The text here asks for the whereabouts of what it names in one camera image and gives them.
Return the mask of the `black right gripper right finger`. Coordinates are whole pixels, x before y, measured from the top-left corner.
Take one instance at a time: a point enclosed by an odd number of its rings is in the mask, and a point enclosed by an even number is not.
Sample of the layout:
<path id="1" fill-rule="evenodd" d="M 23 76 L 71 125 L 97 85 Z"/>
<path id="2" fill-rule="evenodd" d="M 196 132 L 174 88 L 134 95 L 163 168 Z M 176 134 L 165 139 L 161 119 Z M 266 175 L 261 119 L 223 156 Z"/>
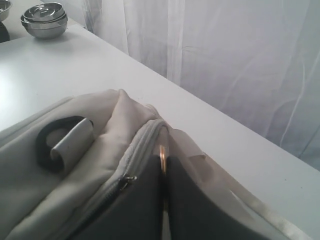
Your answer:
<path id="1" fill-rule="evenodd" d="M 166 160 L 168 211 L 174 240 L 273 240 L 275 233 L 233 196 L 201 156 Z"/>

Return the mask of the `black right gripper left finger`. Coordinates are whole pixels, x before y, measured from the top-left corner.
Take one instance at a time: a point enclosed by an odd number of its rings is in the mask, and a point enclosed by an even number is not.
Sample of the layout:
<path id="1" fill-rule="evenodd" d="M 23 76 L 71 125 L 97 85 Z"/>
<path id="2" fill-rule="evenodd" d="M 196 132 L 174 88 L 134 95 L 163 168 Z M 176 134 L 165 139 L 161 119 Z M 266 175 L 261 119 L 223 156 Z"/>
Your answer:
<path id="1" fill-rule="evenodd" d="M 105 203 L 71 240 L 160 240 L 163 230 L 163 177 L 158 155 L 111 202 Z"/>

